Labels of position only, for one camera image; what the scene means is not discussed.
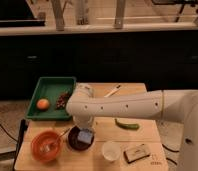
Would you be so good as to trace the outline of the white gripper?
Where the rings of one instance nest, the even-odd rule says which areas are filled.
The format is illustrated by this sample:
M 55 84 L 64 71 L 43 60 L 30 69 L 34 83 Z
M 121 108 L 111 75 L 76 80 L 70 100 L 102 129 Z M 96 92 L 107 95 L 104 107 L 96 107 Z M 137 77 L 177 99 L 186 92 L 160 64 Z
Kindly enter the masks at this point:
M 79 129 L 93 130 L 94 118 L 92 116 L 74 116 L 73 121 Z

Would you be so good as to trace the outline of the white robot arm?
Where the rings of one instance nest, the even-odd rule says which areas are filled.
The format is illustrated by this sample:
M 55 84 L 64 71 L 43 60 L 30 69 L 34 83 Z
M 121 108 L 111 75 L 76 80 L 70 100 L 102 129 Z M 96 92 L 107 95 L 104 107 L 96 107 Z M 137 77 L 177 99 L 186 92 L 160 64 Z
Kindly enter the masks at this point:
M 177 171 L 198 171 L 198 90 L 156 90 L 95 98 L 77 87 L 67 102 L 72 116 L 161 119 L 184 125 Z

